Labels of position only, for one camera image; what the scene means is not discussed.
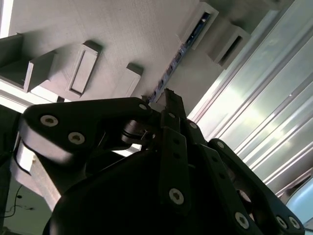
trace white surface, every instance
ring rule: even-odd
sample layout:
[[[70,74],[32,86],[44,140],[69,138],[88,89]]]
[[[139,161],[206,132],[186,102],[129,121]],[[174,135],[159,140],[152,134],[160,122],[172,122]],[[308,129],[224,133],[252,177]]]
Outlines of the white surface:
[[[0,14],[0,38],[9,36],[13,1],[14,0],[2,0],[2,13]]]
[[[27,107],[33,104],[54,102],[55,97],[57,98],[56,94],[41,87],[36,87],[30,93],[24,93],[22,90],[0,81],[0,104],[19,113],[23,113]]]

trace reflective metal surface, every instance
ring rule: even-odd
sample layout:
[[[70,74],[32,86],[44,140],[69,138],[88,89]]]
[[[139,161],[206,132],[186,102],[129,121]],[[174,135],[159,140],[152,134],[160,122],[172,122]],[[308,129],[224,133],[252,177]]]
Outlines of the reflective metal surface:
[[[313,166],[312,9],[270,12],[189,116],[276,193]]]

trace screw hole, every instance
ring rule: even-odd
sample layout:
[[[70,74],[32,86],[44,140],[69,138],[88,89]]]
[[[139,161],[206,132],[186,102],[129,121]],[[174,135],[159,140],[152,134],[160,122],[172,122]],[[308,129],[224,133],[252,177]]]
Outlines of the screw hole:
[[[73,137],[72,137],[72,140],[80,141],[80,137],[79,137],[78,135],[73,136]]]
[[[173,141],[174,141],[175,144],[179,144],[179,140],[173,139]]]
[[[180,158],[180,155],[178,153],[174,153],[173,155],[174,155],[174,158],[176,158],[176,159]]]
[[[45,121],[47,123],[54,123],[54,120],[52,118],[46,118]]]

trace grey surface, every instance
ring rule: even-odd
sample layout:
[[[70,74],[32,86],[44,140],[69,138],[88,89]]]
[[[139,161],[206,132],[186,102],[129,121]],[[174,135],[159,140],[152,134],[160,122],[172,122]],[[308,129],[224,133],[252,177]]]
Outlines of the grey surface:
[[[22,58],[0,68],[0,79],[23,90],[28,63],[28,59]]]
[[[261,0],[222,2],[216,4],[216,9],[248,32],[268,11]],[[197,3],[198,0],[15,0],[10,35],[24,33],[23,51],[27,55],[35,57],[57,51],[54,73],[43,86],[61,97],[70,100],[112,97],[130,62],[145,69],[134,91],[140,97],[150,94],[161,79],[180,46],[177,33],[182,20]],[[79,45],[86,40],[94,40],[105,49],[86,92],[77,98],[65,88]],[[203,51],[188,53],[171,78],[171,86],[183,96],[187,112],[221,71]]]
[[[312,8],[297,0],[279,14],[193,117],[275,193],[313,166]]]
[[[22,44],[21,34],[0,39],[0,68],[20,59]]]
[[[29,61],[25,74],[24,92],[31,91],[48,79],[54,55],[55,52],[51,51]]]

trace rectangular slot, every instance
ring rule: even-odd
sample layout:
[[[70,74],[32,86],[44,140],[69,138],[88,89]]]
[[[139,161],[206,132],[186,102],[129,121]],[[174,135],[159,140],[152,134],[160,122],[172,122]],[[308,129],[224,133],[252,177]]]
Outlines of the rectangular slot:
[[[185,45],[186,48],[189,48],[193,45],[193,43],[197,40],[198,36],[201,34],[203,28],[205,27],[206,23],[208,22],[210,18],[210,14],[205,12],[199,22],[197,23],[197,26],[194,28],[192,33],[190,34],[189,38],[187,39]]]
[[[97,57],[92,53],[88,53],[86,51],[83,52],[80,65],[72,84],[72,90],[80,94],[84,93],[85,86],[87,85],[88,78],[91,75],[96,58]]]
[[[241,36],[238,36],[236,40],[233,42],[233,44],[229,47],[229,49],[226,51],[224,56],[219,61],[219,64],[223,66],[227,59],[231,56],[231,54],[234,52],[234,50],[237,48],[237,46],[240,44],[240,42],[243,40]]]
[[[83,44],[74,66],[72,78],[69,80],[67,90],[81,96],[87,87],[92,71],[101,52],[101,47],[91,41]]]

